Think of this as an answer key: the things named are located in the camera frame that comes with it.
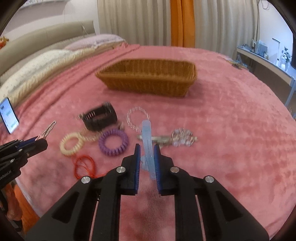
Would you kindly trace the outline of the silver hair clip pink star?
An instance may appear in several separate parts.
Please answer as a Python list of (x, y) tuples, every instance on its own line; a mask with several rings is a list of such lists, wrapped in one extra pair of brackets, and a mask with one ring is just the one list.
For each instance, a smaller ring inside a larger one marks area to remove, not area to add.
[(46, 139), (49, 135), (49, 133), (51, 132), (51, 130), (54, 128), (54, 126), (56, 125), (56, 121), (53, 121), (51, 124), (49, 124), (49, 126), (44, 130), (44, 132), (40, 135), (38, 135), (36, 137), (36, 141), (39, 140), (39, 139)]

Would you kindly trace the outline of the black smart watch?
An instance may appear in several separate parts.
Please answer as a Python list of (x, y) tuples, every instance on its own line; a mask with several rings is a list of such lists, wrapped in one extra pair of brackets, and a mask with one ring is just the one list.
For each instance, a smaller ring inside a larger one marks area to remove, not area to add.
[(117, 114), (110, 102), (105, 102), (87, 113), (79, 114), (87, 130), (99, 132), (110, 125), (117, 123)]

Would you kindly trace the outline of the light blue hair clip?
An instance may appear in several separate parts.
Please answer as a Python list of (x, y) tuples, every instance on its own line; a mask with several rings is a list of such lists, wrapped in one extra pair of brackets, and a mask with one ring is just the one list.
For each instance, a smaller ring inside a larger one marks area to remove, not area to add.
[(144, 155), (141, 157), (141, 168), (149, 172), (151, 180), (156, 180), (156, 170), (154, 165), (154, 151), (152, 146), (152, 127), (149, 120), (142, 121), (142, 142)]

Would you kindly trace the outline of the beige quilt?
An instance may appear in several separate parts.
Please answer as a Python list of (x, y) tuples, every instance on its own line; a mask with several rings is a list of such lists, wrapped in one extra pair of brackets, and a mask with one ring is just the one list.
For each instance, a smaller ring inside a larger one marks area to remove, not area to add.
[(126, 42), (119, 43), (109, 43), (101, 45), (97, 48), (84, 48), (76, 50), (76, 54), (73, 54), (69, 57), (55, 61), (53, 64), (50, 64), (44, 70), (41, 70), (37, 74), (34, 74), (30, 79), (22, 83), (19, 87), (16, 88), (12, 93), (10, 93), (7, 98), (10, 100), (12, 107), (16, 107), (19, 103), (23, 102), (32, 92), (35, 91), (38, 86), (48, 79), (54, 77), (58, 73), (64, 71), (71, 65), (88, 58), (90, 56), (103, 53), (107, 50), (114, 49), (118, 46), (126, 45)]

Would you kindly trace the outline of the white floral pillow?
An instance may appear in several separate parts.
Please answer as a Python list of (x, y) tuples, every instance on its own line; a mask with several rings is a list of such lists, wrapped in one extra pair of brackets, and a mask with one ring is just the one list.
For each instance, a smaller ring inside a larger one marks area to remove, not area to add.
[(16, 88), (22, 83), (30, 79), (34, 74), (44, 70), (55, 61), (69, 57), (73, 54), (76, 54), (76, 52), (70, 50), (50, 50), (30, 60), (20, 70), (10, 76), (1, 86), (1, 101), (16, 90)]

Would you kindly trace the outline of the pink fleece blanket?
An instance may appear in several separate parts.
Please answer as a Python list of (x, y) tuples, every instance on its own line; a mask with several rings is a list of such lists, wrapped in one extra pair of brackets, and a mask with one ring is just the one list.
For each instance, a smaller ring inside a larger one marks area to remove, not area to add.
[[(185, 97), (114, 91), (96, 72), (123, 59), (171, 59), (196, 65)], [(44, 214), (87, 170), (60, 151), (84, 128), (79, 114), (110, 102), (129, 139), (149, 118), (153, 136), (171, 136), (162, 153), (193, 176), (214, 176), (266, 229), (280, 230), (295, 206), (295, 120), (273, 91), (224, 56), (201, 49), (123, 45), (91, 56), (41, 84), (16, 108), (19, 127), (1, 142), (30, 138), (51, 122), (48, 149), (31, 158), (17, 183), (34, 211)]]

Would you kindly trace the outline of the silver metal hair clip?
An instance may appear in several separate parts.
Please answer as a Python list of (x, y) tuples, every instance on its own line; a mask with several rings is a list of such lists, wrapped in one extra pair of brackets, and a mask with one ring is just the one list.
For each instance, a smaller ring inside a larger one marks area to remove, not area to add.
[(151, 138), (143, 138), (142, 135), (137, 135), (137, 139), (143, 143), (152, 142), (162, 146), (169, 146), (172, 144), (170, 136), (152, 136)]

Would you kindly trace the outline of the beige padded headboard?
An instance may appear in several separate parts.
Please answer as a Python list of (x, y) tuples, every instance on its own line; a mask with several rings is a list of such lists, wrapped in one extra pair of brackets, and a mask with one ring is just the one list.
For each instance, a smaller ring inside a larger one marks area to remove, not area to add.
[(27, 33), (1, 49), (1, 85), (38, 55), (95, 35), (93, 20), (52, 25)]

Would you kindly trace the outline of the pink pillow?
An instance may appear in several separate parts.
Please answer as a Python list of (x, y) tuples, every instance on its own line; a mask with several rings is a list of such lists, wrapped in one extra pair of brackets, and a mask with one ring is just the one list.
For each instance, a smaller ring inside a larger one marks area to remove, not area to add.
[(99, 34), (91, 37), (77, 40), (76, 42), (67, 45), (64, 49), (76, 51), (83, 48), (97, 48), (104, 44), (125, 42), (125, 39), (114, 34)]

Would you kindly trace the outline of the brown wicker basket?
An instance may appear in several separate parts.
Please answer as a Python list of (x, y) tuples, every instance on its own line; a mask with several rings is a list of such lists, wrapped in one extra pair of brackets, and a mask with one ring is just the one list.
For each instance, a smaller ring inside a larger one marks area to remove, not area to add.
[(168, 59), (123, 59), (97, 71), (111, 90), (184, 97), (197, 80), (195, 64)]

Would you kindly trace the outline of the items on bed edge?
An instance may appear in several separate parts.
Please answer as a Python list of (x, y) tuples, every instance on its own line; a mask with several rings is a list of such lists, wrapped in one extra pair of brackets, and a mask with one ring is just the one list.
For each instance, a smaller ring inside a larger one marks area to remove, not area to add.
[(233, 60), (231, 58), (224, 58), (228, 63), (237, 69), (246, 69), (248, 70), (247, 65), (245, 65), (241, 60)]

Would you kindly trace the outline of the white desk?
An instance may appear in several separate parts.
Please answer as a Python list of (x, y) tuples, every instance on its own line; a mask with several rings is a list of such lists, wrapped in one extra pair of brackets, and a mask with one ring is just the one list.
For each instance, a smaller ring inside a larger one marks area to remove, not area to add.
[(273, 64), (269, 60), (261, 57), (258, 54), (255, 54), (252, 51), (249, 51), (248, 49), (246, 49), (246, 48), (244, 48), (242, 46), (237, 47), (237, 53), (238, 54), (243, 54), (244, 56), (247, 56), (251, 60), (261, 64), (262, 66), (266, 67), (271, 72), (276, 74), (279, 78), (281, 78), (287, 84), (289, 84), (289, 86), (291, 87), (291, 90), (290, 90), (290, 93), (289, 93), (289, 95), (287, 97), (287, 100), (285, 101), (285, 106), (288, 107), (288, 105), (290, 104), (290, 101), (292, 99), (292, 96), (294, 94), (294, 91), (295, 91), (295, 74), (290, 75), (289, 73), (285, 72), (284, 70), (282, 70), (280, 67)]

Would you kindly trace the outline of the white desk lamp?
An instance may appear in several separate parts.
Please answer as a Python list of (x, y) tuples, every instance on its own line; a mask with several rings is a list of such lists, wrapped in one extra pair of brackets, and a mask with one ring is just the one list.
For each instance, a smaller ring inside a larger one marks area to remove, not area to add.
[(274, 64), (278, 66), (278, 63), (280, 61), (280, 41), (275, 38), (272, 38), (272, 40), (277, 43), (276, 61), (274, 62)]

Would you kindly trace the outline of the small plant in vase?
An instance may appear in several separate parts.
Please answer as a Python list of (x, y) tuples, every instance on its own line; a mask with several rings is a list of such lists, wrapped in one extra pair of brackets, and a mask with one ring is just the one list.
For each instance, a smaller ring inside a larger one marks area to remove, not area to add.
[(280, 57), (280, 68), (287, 72), (288, 68), (290, 67), (290, 59), (291, 55), (288, 52), (288, 48), (284, 47), (283, 51), (281, 51), (281, 57)]

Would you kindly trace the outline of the beige curtain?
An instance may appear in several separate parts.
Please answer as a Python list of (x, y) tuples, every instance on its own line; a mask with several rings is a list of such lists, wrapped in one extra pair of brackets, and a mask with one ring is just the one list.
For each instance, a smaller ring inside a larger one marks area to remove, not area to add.
[[(258, 1), (194, 1), (195, 48), (233, 57), (236, 48), (259, 39)], [(170, 1), (98, 1), (101, 33), (128, 43), (171, 45)]]

